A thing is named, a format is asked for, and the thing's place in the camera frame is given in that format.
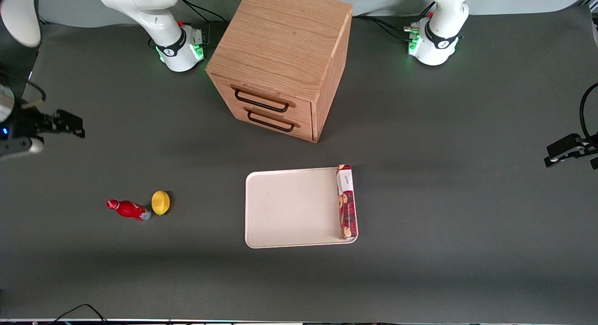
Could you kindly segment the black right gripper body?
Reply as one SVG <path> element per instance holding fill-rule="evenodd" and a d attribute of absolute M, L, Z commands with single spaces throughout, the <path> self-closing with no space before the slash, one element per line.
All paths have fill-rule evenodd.
<path fill-rule="evenodd" d="M 57 133 L 54 116 L 42 113 L 34 103 L 15 97 L 6 85 L 0 87 L 0 139 L 2 141 Z"/>

